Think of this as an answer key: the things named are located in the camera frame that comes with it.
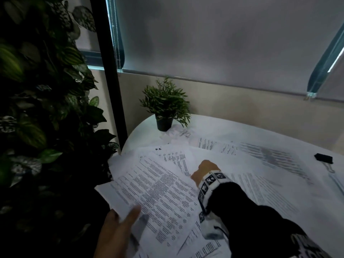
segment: window blind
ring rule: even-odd
[[[123,71],[305,94],[344,0],[116,0]]]

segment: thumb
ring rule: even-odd
[[[141,213],[140,205],[136,205],[134,206],[134,208],[132,208],[132,210],[129,212],[127,217],[121,223],[121,225],[124,227],[125,230],[128,230],[130,232],[131,226],[135,223],[140,213]]]

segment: human hand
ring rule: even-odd
[[[198,166],[198,170],[192,174],[191,179],[195,181],[196,186],[198,187],[206,173],[212,170],[219,170],[221,172],[216,164],[209,160],[203,160],[202,163]]]
[[[118,214],[111,209],[107,214],[99,234],[94,258],[124,258],[128,248],[131,226],[141,212],[141,206],[135,206],[120,223]]]

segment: black sleeve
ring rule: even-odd
[[[232,258],[329,257],[297,224],[271,207],[255,204],[234,182],[218,186],[207,208],[226,226]]]

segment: leafy plant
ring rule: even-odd
[[[109,130],[94,132],[106,119],[99,98],[88,101],[96,81],[75,45],[79,26],[95,31],[92,13],[67,9],[64,0],[1,1],[0,231],[8,248],[76,242],[92,225],[95,213],[85,209],[95,205],[94,186],[109,181],[118,148]]]
[[[189,101],[185,101],[185,92],[183,89],[177,89],[169,78],[165,78],[163,82],[156,80],[157,88],[147,86],[143,93],[144,99],[140,99],[141,106],[148,108],[150,113],[157,116],[157,119],[174,118],[187,126],[190,123]]]

